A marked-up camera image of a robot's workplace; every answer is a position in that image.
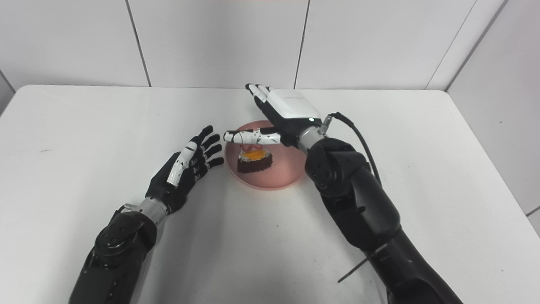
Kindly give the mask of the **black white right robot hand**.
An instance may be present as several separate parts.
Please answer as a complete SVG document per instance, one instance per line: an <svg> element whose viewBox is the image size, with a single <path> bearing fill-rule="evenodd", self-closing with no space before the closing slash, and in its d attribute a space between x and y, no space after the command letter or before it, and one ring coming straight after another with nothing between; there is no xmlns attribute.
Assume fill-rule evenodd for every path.
<svg viewBox="0 0 540 304"><path fill-rule="evenodd" d="M319 133L322 117L318 110L293 89L275 89L260 84L246 84L256 106L272 123L271 127L226 131L223 140L232 144L283 144L305 154L324 135Z"/></svg>

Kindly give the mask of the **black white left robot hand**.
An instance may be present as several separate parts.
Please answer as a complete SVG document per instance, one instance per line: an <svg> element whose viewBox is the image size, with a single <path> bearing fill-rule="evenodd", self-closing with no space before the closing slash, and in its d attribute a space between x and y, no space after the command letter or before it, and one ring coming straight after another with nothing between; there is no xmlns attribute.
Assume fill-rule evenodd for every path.
<svg viewBox="0 0 540 304"><path fill-rule="evenodd" d="M220 141L221 136L214 133L212 125L202 129L158 170L150 180L146 198L162 202L168 214L180 210L197 181L224 164L223 157L216 157L223 148Z"/></svg>

